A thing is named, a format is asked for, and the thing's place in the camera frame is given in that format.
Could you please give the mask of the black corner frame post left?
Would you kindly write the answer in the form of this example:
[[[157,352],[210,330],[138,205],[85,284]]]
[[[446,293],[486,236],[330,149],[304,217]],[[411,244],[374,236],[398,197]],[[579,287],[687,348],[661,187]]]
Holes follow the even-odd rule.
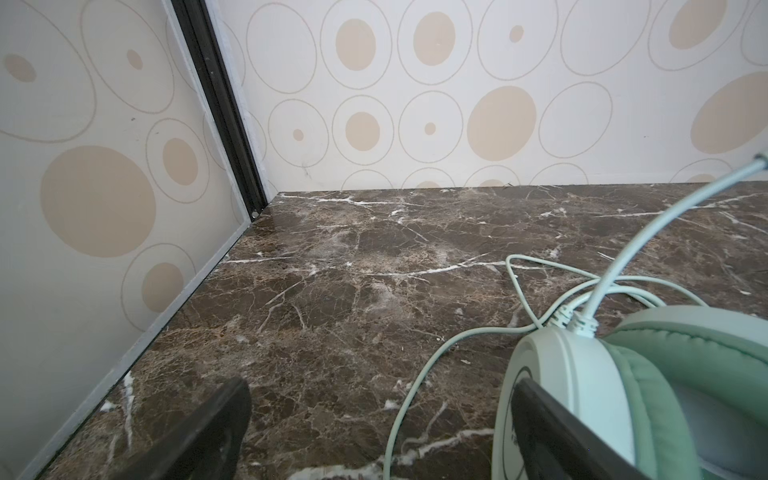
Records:
[[[170,2],[183,41],[190,53],[192,71],[200,81],[222,141],[240,196],[250,219],[268,205],[259,176],[255,149],[236,98],[225,58],[224,34],[216,32],[218,21],[206,1]]]

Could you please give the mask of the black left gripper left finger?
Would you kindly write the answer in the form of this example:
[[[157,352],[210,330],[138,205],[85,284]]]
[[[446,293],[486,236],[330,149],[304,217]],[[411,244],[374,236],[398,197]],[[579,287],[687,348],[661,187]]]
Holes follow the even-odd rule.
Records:
[[[117,479],[232,479],[252,401],[241,377],[221,385]]]

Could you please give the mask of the mint green headphones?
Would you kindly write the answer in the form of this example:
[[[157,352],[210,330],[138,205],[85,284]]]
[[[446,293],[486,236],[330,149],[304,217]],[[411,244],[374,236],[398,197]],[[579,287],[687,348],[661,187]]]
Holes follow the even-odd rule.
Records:
[[[587,274],[529,325],[498,402],[491,475],[530,479],[513,426],[514,387],[530,378],[643,479],[763,479],[767,475],[767,323],[695,294],[669,305],[625,267],[662,229],[767,167],[704,185],[640,230],[602,275]]]

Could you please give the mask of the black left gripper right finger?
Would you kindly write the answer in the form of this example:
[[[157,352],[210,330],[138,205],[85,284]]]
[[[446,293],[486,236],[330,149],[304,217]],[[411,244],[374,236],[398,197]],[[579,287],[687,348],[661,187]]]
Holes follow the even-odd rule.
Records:
[[[645,477],[534,380],[525,378],[514,387],[511,407],[528,478]]]

